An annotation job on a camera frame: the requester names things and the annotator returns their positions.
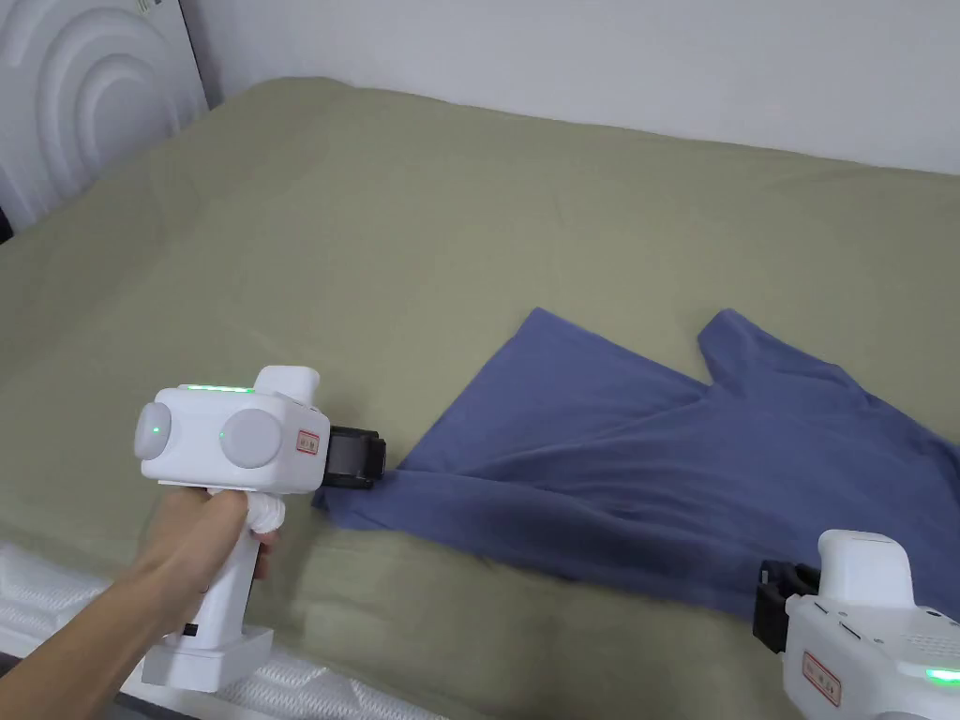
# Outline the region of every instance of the green led light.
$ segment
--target green led light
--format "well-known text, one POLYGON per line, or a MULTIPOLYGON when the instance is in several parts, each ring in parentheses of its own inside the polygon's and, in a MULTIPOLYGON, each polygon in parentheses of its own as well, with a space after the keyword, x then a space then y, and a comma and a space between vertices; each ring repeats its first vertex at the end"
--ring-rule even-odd
POLYGON ((223 385, 187 385, 187 390, 215 390, 218 393, 252 393, 253 388, 228 388, 223 385))
POLYGON ((960 670, 927 670, 926 676, 938 683, 960 683, 960 670))

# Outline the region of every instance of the white wall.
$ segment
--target white wall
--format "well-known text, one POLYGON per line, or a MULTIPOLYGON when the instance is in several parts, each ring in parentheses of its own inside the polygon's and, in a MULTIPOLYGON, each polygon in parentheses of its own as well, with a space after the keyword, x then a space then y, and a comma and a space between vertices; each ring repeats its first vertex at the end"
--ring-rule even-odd
POLYGON ((182 0, 211 104, 321 75, 960 174, 957 0, 182 0))

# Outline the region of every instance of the white handheld gripper device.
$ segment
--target white handheld gripper device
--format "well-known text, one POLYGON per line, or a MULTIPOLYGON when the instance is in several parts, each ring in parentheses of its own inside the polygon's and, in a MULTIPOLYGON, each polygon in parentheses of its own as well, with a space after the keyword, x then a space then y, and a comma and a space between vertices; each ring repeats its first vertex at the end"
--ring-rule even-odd
MULTIPOLYGON (((331 426, 313 406, 319 384, 310 368, 270 366, 252 388, 161 390, 136 426, 141 471, 161 485, 246 491, 257 533, 283 522, 279 494, 368 489, 383 474, 385 445, 375 432, 331 426)), ((267 661, 274 632, 243 625, 258 550, 243 532, 193 621, 147 653, 144 683, 215 692, 267 661)))
POLYGON ((822 568, 765 561, 754 635, 808 720, 960 718, 960 623, 917 606, 910 561, 874 533, 827 530, 822 568))

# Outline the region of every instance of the green bed sheet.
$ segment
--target green bed sheet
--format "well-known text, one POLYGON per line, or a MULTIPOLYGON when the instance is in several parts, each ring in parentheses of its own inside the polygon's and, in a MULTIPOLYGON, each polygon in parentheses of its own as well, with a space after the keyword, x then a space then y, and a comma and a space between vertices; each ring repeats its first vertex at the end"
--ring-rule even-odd
MULTIPOLYGON (((538 305, 702 379, 733 307, 957 439, 958 238, 958 178, 270 82, 0 247, 0 538, 116 573, 139 408, 267 364, 396 462, 538 305)), ((455 718, 795 717, 739 621, 309 499, 251 618, 317 663, 455 718)))

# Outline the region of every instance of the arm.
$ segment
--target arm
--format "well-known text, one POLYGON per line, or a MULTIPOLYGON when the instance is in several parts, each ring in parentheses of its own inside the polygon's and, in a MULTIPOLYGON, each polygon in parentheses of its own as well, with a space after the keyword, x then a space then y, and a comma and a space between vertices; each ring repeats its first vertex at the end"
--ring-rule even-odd
MULTIPOLYGON (((193 617, 246 517, 242 492, 167 495, 130 572, 0 681, 0 717, 96 716, 150 646, 193 617)), ((260 560, 255 577, 266 569, 260 560)))

